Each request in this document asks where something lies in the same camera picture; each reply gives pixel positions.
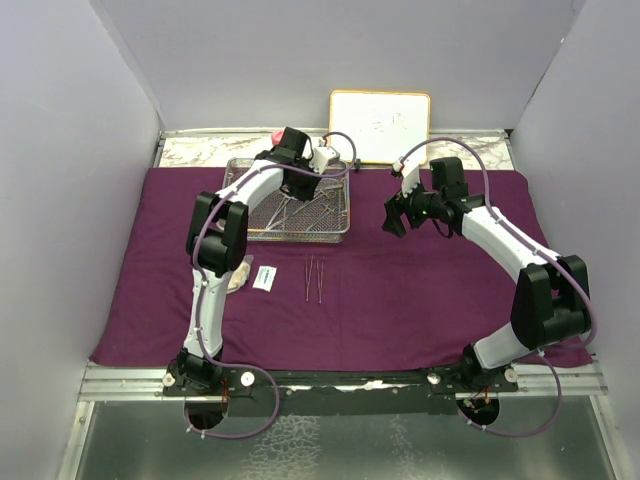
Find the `metal mesh tray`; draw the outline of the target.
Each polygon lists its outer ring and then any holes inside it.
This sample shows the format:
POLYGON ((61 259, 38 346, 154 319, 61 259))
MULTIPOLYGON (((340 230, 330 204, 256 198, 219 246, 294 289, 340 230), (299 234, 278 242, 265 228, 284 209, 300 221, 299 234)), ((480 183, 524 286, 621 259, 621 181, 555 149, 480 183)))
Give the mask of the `metal mesh tray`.
POLYGON ((232 202, 240 201, 249 207, 247 237, 250 241, 339 243, 350 228, 350 177, 342 171, 345 166, 340 161, 318 176, 320 182, 314 198, 311 201, 297 200, 295 206, 288 208, 285 222, 270 231, 265 231, 264 227, 281 201, 288 197, 282 193, 285 168, 274 167, 266 160, 234 158, 227 164, 222 188, 217 195, 228 195, 232 202), (335 212, 311 231, 302 231, 303 208, 317 198, 325 186, 335 184, 343 186, 340 203, 335 203, 335 212))

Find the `steel tweezers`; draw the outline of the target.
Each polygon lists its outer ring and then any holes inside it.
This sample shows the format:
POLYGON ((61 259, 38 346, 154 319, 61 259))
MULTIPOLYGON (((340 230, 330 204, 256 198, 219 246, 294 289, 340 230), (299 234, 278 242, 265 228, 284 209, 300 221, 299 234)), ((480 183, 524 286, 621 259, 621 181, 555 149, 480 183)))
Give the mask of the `steel tweezers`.
POLYGON ((324 282, 324 261, 322 258, 316 260, 316 286, 318 304, 322 304, 324 282))
POLYGON ((310 286, 311 286, 311 277, 313 272, 314 265, 314 256, 305 258, 305 301, 308 302, 310 299, 310 286))

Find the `steel tweezers front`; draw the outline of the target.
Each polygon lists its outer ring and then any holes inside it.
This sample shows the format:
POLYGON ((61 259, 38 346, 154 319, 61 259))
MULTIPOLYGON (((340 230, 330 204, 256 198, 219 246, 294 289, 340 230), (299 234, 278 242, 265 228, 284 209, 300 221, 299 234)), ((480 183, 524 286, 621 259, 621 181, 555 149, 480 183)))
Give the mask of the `steel tweezers front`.
POLYGON ((311 286, 311 277, 313 272, 314 265, 314 256, 305 258, 305 301, 308 302, 310 299, 310 286, 311 286))

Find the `purple cloth wrap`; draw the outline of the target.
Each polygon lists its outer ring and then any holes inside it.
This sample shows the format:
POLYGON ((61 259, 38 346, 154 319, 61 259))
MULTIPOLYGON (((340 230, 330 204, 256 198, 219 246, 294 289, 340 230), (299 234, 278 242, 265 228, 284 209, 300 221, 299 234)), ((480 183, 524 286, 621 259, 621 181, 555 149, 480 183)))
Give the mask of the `purple cloth wrap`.
MULTIPOLYGON (((193 298, 185 244, 194 203, 201 192, 218 190, 224 175, 196 167, 147 174, 93 362, 164 367, 176 357, 193 298)), ((254 266, 276 267, 277 274, 270 292, 245 286, 228 296, 223 360, 268 370, 409 370, 455 363, 466 345, 505 325, 515 285, 482 249, 430 225, 403 238, 382 230, 384 202, 398 187, 384 170, 354 174, 351 225, 340 243, 250 243, 254 266)))

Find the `white blue label packet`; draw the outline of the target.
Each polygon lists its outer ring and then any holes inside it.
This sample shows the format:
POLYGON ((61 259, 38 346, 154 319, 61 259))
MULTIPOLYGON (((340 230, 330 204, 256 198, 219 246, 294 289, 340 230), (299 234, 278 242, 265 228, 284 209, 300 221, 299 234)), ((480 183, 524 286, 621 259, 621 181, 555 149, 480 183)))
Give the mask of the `white blue label packet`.
POLYGON ((276 267, 266 265, 260 266, 258 268, 252 287, 254 289, 270 292, 272 290, 276 274, 276 267))

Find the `white gauze bag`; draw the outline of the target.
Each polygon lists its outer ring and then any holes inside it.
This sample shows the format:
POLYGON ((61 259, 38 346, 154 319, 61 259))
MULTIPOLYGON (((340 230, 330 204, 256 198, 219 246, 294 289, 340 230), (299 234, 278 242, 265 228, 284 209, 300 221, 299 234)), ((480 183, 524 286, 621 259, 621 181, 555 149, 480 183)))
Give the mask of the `white gauze bag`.
POLYGON ((251 266, 253 262, 253 256, 247 255, 243 258, 238 268, 233 272, 229 285, 228 292, 236 292, 241 289, 248 281, 251 274, 251 266))

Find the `steel forceps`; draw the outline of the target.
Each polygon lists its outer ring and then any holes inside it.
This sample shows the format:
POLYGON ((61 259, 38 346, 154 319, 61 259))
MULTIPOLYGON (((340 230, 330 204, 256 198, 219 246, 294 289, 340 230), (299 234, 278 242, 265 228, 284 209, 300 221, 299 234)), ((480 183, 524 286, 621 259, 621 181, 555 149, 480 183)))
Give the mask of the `steel forceps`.
POLYGON ((270 231, 275 229, 276 227, 279 227, 281 224, 283 224, 287 218, 287 210, 288 208, 293 205, 295 206, 297 203, 297 200, 294 198, 284 198, 280 205, 276 208, 275 212, 273 213, 271 219, 267 222, 266 226, 264 227, 265 231, 270 231))

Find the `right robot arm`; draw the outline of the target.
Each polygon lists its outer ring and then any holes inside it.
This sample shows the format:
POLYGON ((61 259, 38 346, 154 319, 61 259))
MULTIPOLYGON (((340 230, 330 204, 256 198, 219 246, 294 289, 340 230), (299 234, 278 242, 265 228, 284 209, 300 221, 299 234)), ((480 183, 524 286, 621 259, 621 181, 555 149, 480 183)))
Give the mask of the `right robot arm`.
POLYGON ((431 221, 441 235, 481 248, 515 283, 507 323, 463 350, 458 371, 467 389, 481 391, 513 361, 591 331, 585 262, 542 246, 491 206, 487 195, 471 194, 459 158, 431 161, 429 188, 419 167, 405 160, 396 161, 391 173, 401 187, 384 203, 384 231, 402 238, 431 221))

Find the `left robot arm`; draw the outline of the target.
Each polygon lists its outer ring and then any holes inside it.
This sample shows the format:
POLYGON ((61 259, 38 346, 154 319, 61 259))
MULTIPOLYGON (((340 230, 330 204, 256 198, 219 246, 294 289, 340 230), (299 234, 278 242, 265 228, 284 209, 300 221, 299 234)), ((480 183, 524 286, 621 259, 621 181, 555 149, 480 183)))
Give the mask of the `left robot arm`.
POLYGON ((325 142, 305 156, 309 142, 307 134, 287 127, 236 181, 197 196, 186 243, 194 280, 191 319, 176 358, 176 376, 184 388, 206 395, 220 385, 224 308, 232 275, 245 257, 250 213, 278 190, 312 200, 322 175, 339 158, 325 142))

